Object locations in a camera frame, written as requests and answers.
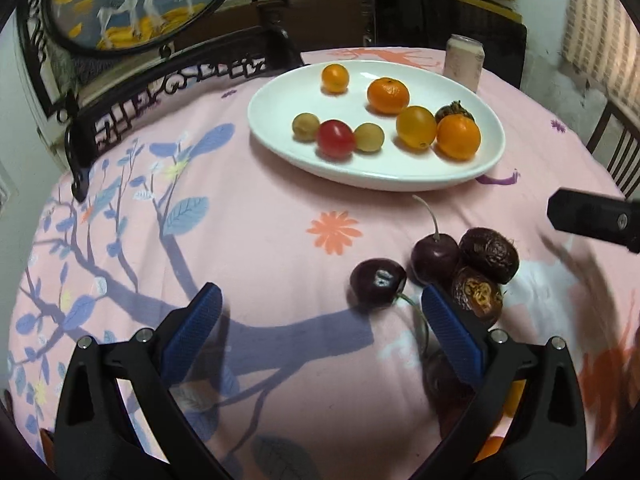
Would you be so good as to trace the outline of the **yellow orange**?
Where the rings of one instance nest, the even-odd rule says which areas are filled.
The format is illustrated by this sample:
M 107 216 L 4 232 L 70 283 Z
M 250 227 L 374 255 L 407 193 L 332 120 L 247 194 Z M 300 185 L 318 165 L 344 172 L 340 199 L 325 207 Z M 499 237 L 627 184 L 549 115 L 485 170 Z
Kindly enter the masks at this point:
M 512 382 L 511 387 L 506 394 L 506 398 L 502 404 L 502 409 L 500 412 L 501 418 L 513 418 L 516 410 L 518 409 L 518 404 L 520 404 L 524 389 L 526 386 L 526 380 L 514 380 Z
M 321 82 L 326 92 L 344 93 L 349 85 L 349 72 L 341 64 L 327 65 L 321 72 Z
M 413 151 L 428 150 L 436 138 L 437 122 L 425 107 L 408 106 L 396 118 L 399 139 Z

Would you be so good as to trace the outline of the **brown water chestnut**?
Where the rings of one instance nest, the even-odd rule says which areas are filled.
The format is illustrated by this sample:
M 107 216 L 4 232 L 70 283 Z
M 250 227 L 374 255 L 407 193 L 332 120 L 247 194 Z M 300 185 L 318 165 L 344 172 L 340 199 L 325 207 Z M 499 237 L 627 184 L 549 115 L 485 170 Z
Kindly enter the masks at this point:
M 498 322 L 503 309 L 501 290 L 480 272 L 464 266 L 452 280 L 450 292 L 456 304 L 473 312 L 486 327 Z

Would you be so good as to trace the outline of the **dark cherry with stem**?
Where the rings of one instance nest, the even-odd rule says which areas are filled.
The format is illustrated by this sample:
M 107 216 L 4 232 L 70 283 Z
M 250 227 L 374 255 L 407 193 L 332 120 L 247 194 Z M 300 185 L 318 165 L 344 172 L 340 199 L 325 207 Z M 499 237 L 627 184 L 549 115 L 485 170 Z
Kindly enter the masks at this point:
M 428 212 L 433 223 L 433 232 L 414 244 L 410 263 L 413 276 L 420 282 L 436 282 L 448 288 L 458 270 L 461 252 L 458 242 L 439 229 L 437 218 L 430 205 L 420 196 L 412 198 Z

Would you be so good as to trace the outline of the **dark wrinkled passion fruit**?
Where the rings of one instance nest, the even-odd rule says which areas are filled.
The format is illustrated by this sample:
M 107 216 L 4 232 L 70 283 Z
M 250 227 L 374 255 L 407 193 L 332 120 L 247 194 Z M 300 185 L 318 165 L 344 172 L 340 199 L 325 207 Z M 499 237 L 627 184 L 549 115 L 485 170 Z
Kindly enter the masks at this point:
M 514 245 L 493 229 L 468 229 L 459 247 L 462 262 L 496 284 L 508 284 L 520 267 Z

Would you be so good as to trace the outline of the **small orange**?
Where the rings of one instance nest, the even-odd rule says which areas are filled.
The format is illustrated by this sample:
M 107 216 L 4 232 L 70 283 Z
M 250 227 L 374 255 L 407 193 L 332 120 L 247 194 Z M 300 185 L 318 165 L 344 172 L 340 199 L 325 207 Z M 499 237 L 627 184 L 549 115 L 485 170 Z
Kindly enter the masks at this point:
M 473 119 L 452 114 L 438 123 L 436 141 L 443 155 L 464 162 L 472 159 L 480 149 L 482 134 Z

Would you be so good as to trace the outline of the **brown longan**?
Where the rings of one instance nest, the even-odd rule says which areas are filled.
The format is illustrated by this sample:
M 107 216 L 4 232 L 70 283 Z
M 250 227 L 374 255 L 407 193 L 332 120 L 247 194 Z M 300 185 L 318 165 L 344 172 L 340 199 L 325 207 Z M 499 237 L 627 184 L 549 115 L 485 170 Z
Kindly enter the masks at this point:
M 292 121 L 293 136 L 299 142 L 314 142 L 319 129 L 320 120 L 314 114 L 298 114 Z
M 360 152 L 372 154 L 378 152 L 385 141 L 384 130 L 372 122 L 365 122 L 354 130 L 356 149 Z

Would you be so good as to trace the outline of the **red cherry tomato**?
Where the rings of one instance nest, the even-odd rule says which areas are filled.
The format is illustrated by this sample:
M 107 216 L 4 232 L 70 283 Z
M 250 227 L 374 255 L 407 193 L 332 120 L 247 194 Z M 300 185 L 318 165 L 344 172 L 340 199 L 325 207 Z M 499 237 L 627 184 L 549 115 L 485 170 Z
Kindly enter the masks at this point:
M 333 159 L 349 158 L 356 150 L 352 128 L 337 119 L 322 122 L 317 133 L 317 144 L 323 156 Z

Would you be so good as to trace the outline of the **mandarin orange with stem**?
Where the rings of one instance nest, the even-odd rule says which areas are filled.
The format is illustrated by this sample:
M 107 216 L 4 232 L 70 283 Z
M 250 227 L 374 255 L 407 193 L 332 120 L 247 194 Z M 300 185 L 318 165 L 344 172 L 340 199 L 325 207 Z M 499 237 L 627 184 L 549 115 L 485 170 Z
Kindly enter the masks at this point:
M 384 115 L 398 115 L 408 105 L 410 93 L 408 88 L 394 78 L 378 78 L 367 88 L 367 99 L 370 107 Z

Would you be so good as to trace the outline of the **large mandarin orange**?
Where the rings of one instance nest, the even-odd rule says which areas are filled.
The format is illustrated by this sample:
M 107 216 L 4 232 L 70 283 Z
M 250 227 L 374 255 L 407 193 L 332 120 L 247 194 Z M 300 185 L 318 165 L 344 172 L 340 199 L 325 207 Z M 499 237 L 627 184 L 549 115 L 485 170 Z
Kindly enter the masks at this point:
M 478 453 L 475 459 L 475 463 L 488 458 L 489 456 L 495 455 L 501 448 L 503 444 L 503 437 L 500 436 L 491 436 L 487 439 L 482 449 Z

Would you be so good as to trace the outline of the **large dark dried fruit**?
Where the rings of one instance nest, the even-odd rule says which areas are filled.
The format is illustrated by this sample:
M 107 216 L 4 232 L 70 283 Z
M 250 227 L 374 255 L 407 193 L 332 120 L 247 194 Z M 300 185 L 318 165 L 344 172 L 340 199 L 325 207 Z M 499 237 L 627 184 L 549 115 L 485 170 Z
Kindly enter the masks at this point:
M 452 101 L 450 104 L 441 107 L 435 114 L 435 120 L 439 124 L 445 117 L 450 115 L 462 115 L 474 120 L 473 115 L 459 101 Z

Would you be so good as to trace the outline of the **dark wooden chair right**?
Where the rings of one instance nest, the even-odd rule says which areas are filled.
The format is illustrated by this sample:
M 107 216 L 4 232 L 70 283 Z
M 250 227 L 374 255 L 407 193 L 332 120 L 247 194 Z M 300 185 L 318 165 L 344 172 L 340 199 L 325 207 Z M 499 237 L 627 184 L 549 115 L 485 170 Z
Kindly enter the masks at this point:
M 587 150 L 627 200 L 639 196 L 639 128 L 612 101 L 606 102 Z

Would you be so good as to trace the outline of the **pink printed tablecloth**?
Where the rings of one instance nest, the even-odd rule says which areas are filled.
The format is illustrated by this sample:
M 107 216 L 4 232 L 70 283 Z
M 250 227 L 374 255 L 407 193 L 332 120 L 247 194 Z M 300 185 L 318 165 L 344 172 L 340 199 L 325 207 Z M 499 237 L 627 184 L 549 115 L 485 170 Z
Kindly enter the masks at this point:
M 639 397 L 639 259 L 550 226 L 561 186 L 617 191 L 579 136 L 484 74 L 480 96 L 506 130 L 501 162 L 414 200 L 316 178 L 256 144 L 246 109 L 259 87 L 213 79 L 180 92 L 96 163 L 84 204 L 69 178 L 50 191 L 10 325 L 9 388 L 28 444 L 54 427 L 80 337 L 126 340 L 213 282 L 224 317 L 174 393 L 228 471 L 408 478 L 440 439 L 411 323 L 420 290 L 361 316 L 349 274 L 369 258 L 405 262 L 434 226 L 455 237 L 487 226 L 521 258 L 501 326 L 534 344 L 565 339 L 598 458 Z

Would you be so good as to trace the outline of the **pink beverage can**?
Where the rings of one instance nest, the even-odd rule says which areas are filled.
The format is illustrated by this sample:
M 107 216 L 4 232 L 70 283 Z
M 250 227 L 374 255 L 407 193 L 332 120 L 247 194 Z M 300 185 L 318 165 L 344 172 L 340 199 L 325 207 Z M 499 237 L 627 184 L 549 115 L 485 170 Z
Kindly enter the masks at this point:
M 477 92 L 484 59 L 485 51 L 481 42 L 465 36 L 452 35 L 446 44 L 442 74 L 470 91 Z

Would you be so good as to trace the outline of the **black carved wooden stand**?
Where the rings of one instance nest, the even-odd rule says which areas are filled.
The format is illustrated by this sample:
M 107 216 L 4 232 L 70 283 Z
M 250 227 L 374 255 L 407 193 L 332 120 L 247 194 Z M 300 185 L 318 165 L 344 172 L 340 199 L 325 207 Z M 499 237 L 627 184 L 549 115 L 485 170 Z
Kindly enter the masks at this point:
M 96 160 L 122 142 L 161 94 L 171 96 L 213 77 L 252 79 L 303 66 L 288 33 L 267 20 L 193 46 L 177 46 L 178 36 L 215 11 L 151 49 L 98 58 L 70 52 L 51 37 L 42 0 L 18 0 L 17 37 L 26 74 L 44 117 L 65 128 L 62 144 L 75 200 L 86 199 Z

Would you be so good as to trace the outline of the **black screen panel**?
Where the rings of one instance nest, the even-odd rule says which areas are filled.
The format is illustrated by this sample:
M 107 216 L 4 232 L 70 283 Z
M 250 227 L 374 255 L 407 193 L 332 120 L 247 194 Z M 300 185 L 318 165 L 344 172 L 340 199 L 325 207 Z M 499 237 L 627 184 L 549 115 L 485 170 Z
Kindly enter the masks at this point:
M 526 27 L 461 0 L 373 0 L 378 46 L 444 50 L 451 36 L 479 41 L 484 67 L 518 88 L 525 64 Z

